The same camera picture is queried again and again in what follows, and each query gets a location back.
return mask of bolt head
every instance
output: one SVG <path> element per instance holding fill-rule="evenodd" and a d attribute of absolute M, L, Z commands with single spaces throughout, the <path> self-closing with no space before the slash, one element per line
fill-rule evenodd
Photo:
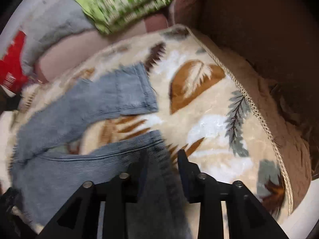
<path fill-rule="evenodd" d="M 204 180 L 204 179 L 206 179 L 207 174 L 206 174 L 206 173 L 201 172 L 201 173 L 199 173 L 199 174 L 197 175 L 197 177 L 198 177 L 199 179 L 201 179 L 201 180 Z"/>
<path fill-rule="evenodd" d="M 120 179 L 122 180 L 126 180 L 128 177 L 130 177 L 130 175 L 127 172 L 122 172 L 120 174 Z"/>
<path fill-rule="evenodd" d="M 241 181 L 234 181 L 233 183 L 237 188 L 241 188 L 243 185 L 243 183 Z"/>
<path fill-rule="evenodd" d="M 91 181 L 86 181 L 86 182 L 83 183 L 82 186 L 87 189 L 87 188 L 92 187 L 92 185 L 93 185 L 93 182 L 91 182 Z"/>

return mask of red bag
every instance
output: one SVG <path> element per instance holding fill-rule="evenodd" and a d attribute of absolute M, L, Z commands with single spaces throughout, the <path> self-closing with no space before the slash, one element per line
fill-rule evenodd
<path fill-rule="evenodd" d="M 19 31 L 11 42 L 6 55 L 0 60 L 0 84 L 13 93 L 20 92 L 23 85 L 28 82 L 28 77 L 23 75 L 20 64 L 20 54 L 25 37 L 26 35 Z"/>

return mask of beige fleece blanket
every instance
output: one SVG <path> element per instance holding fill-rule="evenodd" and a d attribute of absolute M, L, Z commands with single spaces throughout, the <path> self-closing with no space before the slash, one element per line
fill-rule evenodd
<path fill-rule="evenodd" d="M 242 180 L 279 223 L 287 218 L 294 202 L 299 203 L 307 189 L 300 187 L 297 197 L 292 193 L 297 186 L 290 182 L 273 130 L 256 106 L 260 101 L 256 104 L 229 69 L 181 25 L 109 46 L 55 81 L 25 89 L 7 153 L 12 151 L 19 127 L 63 95 L 79 78 L 95 81 L 113 69 L 138 61 L 144 62 L 149 73 L 159 112 L 94 123 L 79 140 L 65 145 L 66 150 L 85 155 L 107 143 L 159 129 L 175 166 L 176 153 L 183 148 L 202 172 L 221 182 Z M 284 133 L 288 143 L 298 144 L 290 148 L 291 154 L 300 154 L 298 149 L 302 148 L 307 156 L 303 141 L 293 134 Z M 194 238 L 199 210 L 199 204 L 185 205 Z M 228 238 L 226 215 L 224 228 Z"/>

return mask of green cloth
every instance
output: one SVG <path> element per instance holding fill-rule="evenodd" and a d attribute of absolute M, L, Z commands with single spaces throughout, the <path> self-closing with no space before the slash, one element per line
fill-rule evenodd
<path fill-rule="evenodd" d="M 95 26 L 106 34 L 167 5 L 173 0 L 75 0 Z"/>

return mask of denim pants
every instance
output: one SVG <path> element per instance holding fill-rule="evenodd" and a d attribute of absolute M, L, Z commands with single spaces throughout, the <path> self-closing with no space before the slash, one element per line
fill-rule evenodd
<path fill-rule="evenodd" d="M 32 222 L 45 225 L 84 181 L 111 180 L 146 149 L 149 166 L 143 193 L 138 203 L 127 204 L 129 238 L 190 238 L 182 192 L 159 131 L 107 144 L 87 156 L 59 151 L 93 122 L 155 111 L 156 97 L 142 64 L 97 82 L 79 81 L 18 133 L 11 175 L 13 187 L 20 191 L 19 207 Z"/>

